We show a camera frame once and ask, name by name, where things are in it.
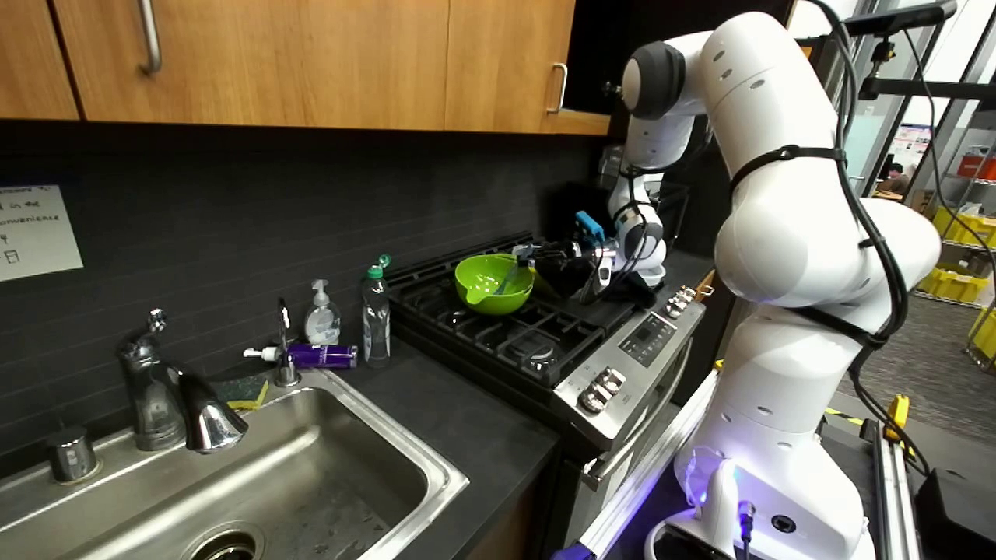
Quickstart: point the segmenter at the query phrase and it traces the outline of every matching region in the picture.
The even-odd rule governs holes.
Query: faucet
[[[247,422],[196,373],[162,362],[162,334],[163,310],[153,307],[150,320],[121,349],[136,447],[155,451],[185,442],[194,451],[214,451],[237,445]]]

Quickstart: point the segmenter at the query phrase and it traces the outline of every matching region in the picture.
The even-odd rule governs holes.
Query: gas stove
[[[485,316],[458,299],[454,267],[462,256],[389,279],[401,340],[599,451],[676,389],[676,365],[688,358],[702,316],[693,299],[693,283],[709,269],[702,257],[671,256],[650,307],[612,295],[558,299],[538,283],[516,314]]]

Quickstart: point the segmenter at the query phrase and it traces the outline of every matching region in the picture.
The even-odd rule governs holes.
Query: wooden cabinet
[[[159,72],[141,4],[153,6]],[[86,122],[441,128],[449,0],[52,0]]]
[[[0,4],[0,118],[77,118],[45,0]]]
[[[449,132],[607,135],[607,114],[562,110],[575,0],[450,0]]]

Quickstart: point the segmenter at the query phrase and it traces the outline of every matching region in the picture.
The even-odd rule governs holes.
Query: oven
[[[496,252],[535,239],[505,239]],[[472,314],[454,263],[472,252],[408,267],[389,279],[395,334],[458,373],[562,433],[542,485],[545,551],[575,542],[640,462],[678,408],[671,392],[702,320],[706,257],[668,256],[652,306],[620,295],[558,299],[542,283],[507,316]]]

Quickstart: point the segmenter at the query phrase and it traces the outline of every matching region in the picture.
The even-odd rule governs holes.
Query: green bowl
[[[535,269],[513,256],[469,256],[454,269],[459,302],[477,314],[513,314],[527,306]]]

